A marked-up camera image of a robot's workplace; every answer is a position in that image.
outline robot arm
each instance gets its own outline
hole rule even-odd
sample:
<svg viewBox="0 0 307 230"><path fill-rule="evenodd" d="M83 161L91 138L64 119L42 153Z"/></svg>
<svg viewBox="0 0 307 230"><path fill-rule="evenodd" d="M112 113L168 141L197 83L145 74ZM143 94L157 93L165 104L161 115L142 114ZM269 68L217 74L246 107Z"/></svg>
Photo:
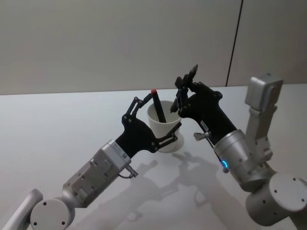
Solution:
<svg viewBox="0 0 307 230"><path fill-rule="evenodd" d="M177 140L176 124L167 135L156 138L151 129L136 114L152 98L135 97L122 117L123 134L115 141L106 143L64 185L61 197L43 200L43 195L34 189L16 210L3 230L26 230L31 224L34 230L64 230L73 221L75 208L87 208L118 176L136 177L130 166L131 158L140 150L156 152ZM127 169L129 177L120 175Z"/></svg>
<svg viewBox="0 0 307 230"><path fill-rule="evenodd" d="M250 105L250 118L244 134L219 107L222 94L193 82L196 70L197 66L177 78L178 92L171 112L178 111L182 118L192 118L200 125L204 133L195 133L196 140L206 138L223 171L229 171L240 187L250 192L246 209L255 222L270 226L290 216L299 229L306 229L306 220L302 221L306 183L277 173L267 163L272 157L267 135L283 81L270 74L251 79L245 100ZM195 93L191 97L187 96L189 89Z"/></svg>

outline blue led light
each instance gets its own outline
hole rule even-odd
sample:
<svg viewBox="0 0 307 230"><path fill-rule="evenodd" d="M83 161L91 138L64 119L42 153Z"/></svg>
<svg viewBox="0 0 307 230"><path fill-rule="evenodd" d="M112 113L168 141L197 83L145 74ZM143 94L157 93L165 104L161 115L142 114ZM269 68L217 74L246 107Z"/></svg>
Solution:
<svg viewBox="0 0 307 230"><path fill-rule="evenodd" d="M225 168L228 168L228 164L227 164L226 161L222 161L222 164L223 164L223 166L224 166Z"/></svg>

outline gray wall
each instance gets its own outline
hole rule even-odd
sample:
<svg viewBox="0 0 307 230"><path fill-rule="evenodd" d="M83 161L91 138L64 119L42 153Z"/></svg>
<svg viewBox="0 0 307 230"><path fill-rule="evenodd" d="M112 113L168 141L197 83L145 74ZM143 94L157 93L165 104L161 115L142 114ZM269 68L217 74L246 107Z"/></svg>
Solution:
<svg viewBox="0 0 307 230"><path fill-rule="evenodd" d="M0 94L225 86L241 0L0 1ZM245 0L228 85L307 82L307 1Z"/></svg>

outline white cup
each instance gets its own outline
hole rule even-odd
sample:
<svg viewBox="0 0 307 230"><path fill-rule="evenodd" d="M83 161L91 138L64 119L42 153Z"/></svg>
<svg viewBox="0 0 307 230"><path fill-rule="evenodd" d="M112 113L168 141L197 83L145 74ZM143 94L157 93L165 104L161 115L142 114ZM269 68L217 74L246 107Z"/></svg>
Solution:
<svg viewBox="0 0 307 230"><path fill-rule="evenodd" d="M178 113L171 113L170 108L173 102L161 101L161 106L165 115L166 123L159 122L157 112L154 108L154 104L151 104L147 110L147 116L149 120L149 127L153 131L156 138L165 136L178 122L181 121L181 117ZM175 132L176 137L179 136L179 129ZM173 152L177 146L178 141L175 141L161 149L159 152Z"/></svg>

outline white table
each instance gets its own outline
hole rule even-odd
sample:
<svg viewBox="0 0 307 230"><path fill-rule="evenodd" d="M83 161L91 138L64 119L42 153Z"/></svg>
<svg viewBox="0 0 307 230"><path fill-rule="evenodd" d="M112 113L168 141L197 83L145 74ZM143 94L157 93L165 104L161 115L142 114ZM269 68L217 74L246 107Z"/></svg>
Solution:
<svg viewBox="0 0 307 230"><path fill-rule="evenodd" d="M245 131L246 87L216 88L220 105ZM45 198L61 195L62 185L96 151L123 131L121 117L134 96L148 91L0 96L0 227L32 188ZM173 100L176 90L160 90ZM284 85L269 138L277 171L307 175L307 85ZM147 121L146 105L138 118ZM139 152L132 159L136 179L118 178L87 209L78 209L70 230L291 230L289 219L265 228L244 208L247 193L224 174L200 128L183 119L184 146L170 153Z"/></svg>

